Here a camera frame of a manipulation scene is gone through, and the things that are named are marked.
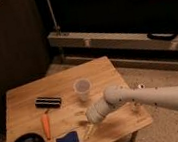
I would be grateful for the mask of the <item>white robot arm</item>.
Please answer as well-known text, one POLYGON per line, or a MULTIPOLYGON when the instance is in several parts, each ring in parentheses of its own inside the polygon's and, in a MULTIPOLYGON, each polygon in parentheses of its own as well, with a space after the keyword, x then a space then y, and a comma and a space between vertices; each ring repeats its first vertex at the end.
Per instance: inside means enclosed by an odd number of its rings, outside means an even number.
POLYGON ((99 124, 107 115, 130 101, 175 111, 178 110, 178 86, 141 89, 131 89, 120 85, 106 87, 102 98, 87 108, 85 113, 87 122, 92 125, 99 124))

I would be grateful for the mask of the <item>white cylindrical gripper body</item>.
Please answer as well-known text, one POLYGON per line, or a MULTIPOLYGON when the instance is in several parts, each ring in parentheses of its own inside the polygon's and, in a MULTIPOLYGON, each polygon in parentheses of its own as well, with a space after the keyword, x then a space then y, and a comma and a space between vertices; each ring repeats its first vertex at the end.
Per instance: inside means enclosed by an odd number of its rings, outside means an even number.
POLYGON ((109 105, 105 99, 99 99, 87 108, 85 115, 87 116, 88 122, 91 124, 99 124, 113 110, 114 108, 109 105))

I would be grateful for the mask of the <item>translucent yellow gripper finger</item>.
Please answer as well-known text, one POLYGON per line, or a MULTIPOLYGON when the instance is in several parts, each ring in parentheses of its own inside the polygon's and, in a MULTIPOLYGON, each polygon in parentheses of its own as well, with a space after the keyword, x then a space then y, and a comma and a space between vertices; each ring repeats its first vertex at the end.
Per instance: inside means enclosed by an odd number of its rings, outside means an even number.
POLYGON ((87 120, 86 121, 83 121, 83 120, 81 120, 80 122, 78 122, 79 123, 79 126, 87 126, 87 124, 91 124, 90 122, 88 122, 87 120))
POLYGON ((97 129, 97 125, 96 124, 88 124, 87 129, 88 129, 87 134, 92 135, 95 133, 95 130, 97 129))

